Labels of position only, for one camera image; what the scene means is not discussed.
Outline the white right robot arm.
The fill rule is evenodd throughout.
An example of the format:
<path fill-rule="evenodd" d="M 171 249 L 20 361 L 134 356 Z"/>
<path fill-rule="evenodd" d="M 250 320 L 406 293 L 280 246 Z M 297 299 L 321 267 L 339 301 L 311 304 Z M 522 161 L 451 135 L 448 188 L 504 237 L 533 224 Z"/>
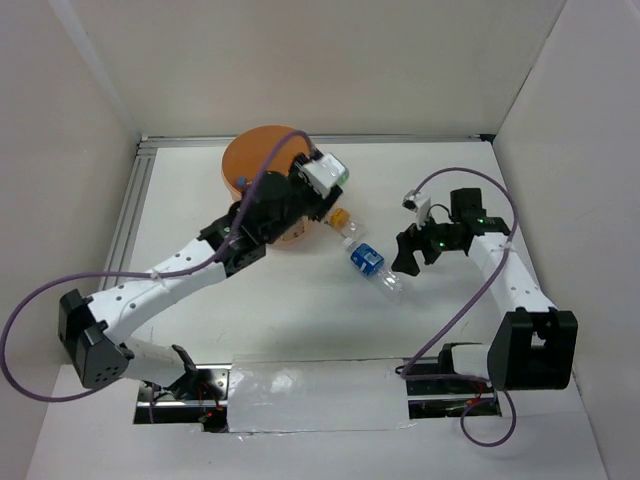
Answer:
<path fill-rule="evenodd" d="M 484 378 L 499 391 L 563 390 L 571 378 L 578 323 L 568 310 L 558 309 L 541 291 L 511 243 L 511 229 L 491 217 L 478 188 L 450 194 L 449 222 L 431 215 L 431 200 L 408 193 L 404 208 L 416 220 L 396 237 L 396 273 L 416 276 L 414 254 L 432 265 L 444 252 L 461 251 L 482 273 L 484 291 L 495 300 L 500 319 L 490 344 L 447 343 L 438 355 L 436 379 L 448 392 L 460 391 L 471 377 Z"/>

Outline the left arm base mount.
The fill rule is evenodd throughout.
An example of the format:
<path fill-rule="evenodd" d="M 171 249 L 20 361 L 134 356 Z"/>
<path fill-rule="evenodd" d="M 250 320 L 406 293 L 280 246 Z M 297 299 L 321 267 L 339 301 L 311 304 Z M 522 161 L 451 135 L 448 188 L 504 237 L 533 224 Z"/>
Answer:
<path fill-rule="evenodd" d="M 231 365 L 198 365 L 184 348 L 171 348 L 182 362 L 183 375 L 168 387 L 142 382 L 133 423 L 199 424 L 204 432 L 228 432 Z"/>

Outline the green plastic soda bottle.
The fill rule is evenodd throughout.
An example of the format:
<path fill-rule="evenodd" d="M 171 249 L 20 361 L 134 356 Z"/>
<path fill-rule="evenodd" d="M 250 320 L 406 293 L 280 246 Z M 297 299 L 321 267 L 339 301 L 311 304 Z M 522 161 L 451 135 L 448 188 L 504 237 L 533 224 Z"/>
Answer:
<path fill-rule="evenodd" d="M 347 166 L 337 158 L 333 160 L 333 164 L 337 174 L 337 184 L 343 186 L 349 179 L 350 171 Z"/>

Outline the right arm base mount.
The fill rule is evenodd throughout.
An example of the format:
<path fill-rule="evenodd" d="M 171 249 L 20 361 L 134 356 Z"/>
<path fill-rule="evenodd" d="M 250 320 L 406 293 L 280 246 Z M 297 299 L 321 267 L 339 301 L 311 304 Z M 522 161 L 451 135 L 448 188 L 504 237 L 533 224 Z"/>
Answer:
<path fill-rule="evenodd" d="M 406 380 L 408 415 L 412 420 L 459 418 L 472 404 L 469 416 L 500 416 L 494 390 L 486 383 L 461 379 Z"/>

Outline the clear bottle blue label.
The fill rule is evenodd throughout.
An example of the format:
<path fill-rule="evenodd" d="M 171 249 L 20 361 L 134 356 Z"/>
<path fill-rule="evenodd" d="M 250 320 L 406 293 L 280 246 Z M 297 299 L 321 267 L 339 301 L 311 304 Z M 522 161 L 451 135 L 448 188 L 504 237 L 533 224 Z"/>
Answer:
<path fill-rule="evenodd" d="M 387 265 L 382 254 L 371 245 L 346 237 L 343 247 L 350 264 L 371 285 L 391 301 L 399 302 L 404 288 L 399 277 Z"/>

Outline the clear bottle yellow cap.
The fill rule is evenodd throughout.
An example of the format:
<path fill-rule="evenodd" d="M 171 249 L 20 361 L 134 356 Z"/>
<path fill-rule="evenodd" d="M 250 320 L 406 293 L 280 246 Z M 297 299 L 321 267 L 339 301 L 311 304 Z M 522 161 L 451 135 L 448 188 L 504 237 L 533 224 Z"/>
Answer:
<path fill-rule="evenodd" d="M 349 210 L 342 207 L 333 207 L 326 214 L 323 222 L 344 238 L 357 240 L 366 231 L 364 225 Z"/>

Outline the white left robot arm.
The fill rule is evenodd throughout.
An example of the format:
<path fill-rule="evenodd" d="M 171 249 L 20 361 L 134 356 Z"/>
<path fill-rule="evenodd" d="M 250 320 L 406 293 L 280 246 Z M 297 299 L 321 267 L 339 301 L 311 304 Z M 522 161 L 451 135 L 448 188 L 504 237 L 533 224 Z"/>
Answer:
<path fill-rule="evenodd" d="M 263 258 L 267 245 L 300 219 L 322 220 L 348 176 L 332 154 L 299 154 L 287 174 L 266 172 L 254 191 L 245 192 L 145 278 L 89 297 L 76 290 L 63 295 L 58 333 L 82 386 L 99 389 L 129 378 L 160 386 L 176 399 L 193 394 L 198 373 L 186 350 L 136 340 L 133 333 L 191 294 Z"/>

